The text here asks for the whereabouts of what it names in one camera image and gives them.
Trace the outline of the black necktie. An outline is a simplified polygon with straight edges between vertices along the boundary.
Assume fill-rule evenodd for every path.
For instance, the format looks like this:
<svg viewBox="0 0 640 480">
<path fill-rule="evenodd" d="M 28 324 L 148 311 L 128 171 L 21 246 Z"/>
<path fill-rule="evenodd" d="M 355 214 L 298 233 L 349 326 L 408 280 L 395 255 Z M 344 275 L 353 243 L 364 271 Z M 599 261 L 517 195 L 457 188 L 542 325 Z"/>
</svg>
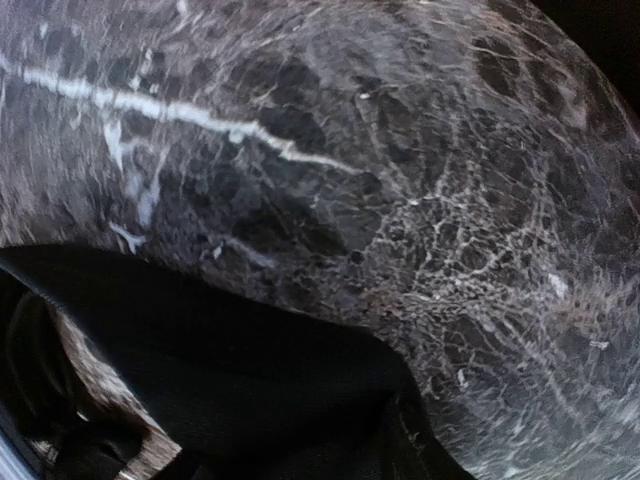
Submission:
<svg viewBox="0 0 640 480">
<path fill-rule="evenodd" d="M 162 479 L 464 479 L 375 336 L 73 245 L 1 252 L 1 475 L 112 479 L 149 428 L 110 417 L 54 318 L 87 334 L 178 444 Z"/>
</svg>

